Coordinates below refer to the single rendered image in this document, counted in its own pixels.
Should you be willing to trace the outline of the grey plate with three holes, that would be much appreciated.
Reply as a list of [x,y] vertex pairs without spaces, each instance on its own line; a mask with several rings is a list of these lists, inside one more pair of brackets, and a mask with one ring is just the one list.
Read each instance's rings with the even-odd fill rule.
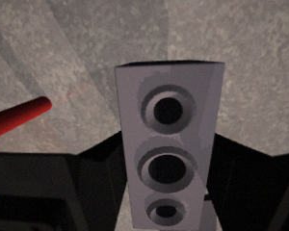
[[134,229],[198,230],[225,63],[114,67]]

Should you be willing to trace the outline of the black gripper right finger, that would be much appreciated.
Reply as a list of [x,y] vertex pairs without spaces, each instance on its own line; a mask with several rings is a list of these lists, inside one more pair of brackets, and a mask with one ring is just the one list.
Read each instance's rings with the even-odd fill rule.
[[215,133],[206,189],[223,231],[279,231],[289,215],[289,153],[272,157]]

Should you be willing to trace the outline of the red peg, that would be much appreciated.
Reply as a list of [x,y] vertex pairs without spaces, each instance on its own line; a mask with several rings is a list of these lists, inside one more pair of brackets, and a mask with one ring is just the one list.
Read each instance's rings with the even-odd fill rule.
[[52,108],[46,96],[23,102],[0,112],[0,136]]

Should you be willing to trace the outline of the dark grey base block with two pins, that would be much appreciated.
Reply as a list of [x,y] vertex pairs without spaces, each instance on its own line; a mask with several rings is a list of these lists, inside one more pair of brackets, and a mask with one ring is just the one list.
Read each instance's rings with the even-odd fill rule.
[[211,200],[210,194],[207,193],[204,196],[201,219],[196,231],[216,231],[217,229],[217,214]]

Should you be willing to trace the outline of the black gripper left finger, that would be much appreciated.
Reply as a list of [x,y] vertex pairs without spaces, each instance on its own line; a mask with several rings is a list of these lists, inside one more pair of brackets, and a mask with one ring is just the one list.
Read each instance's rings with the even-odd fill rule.
[[0,152],[0,195],[63,199],[78,231],[115,231],[126,183],[121,131],[78,155]]

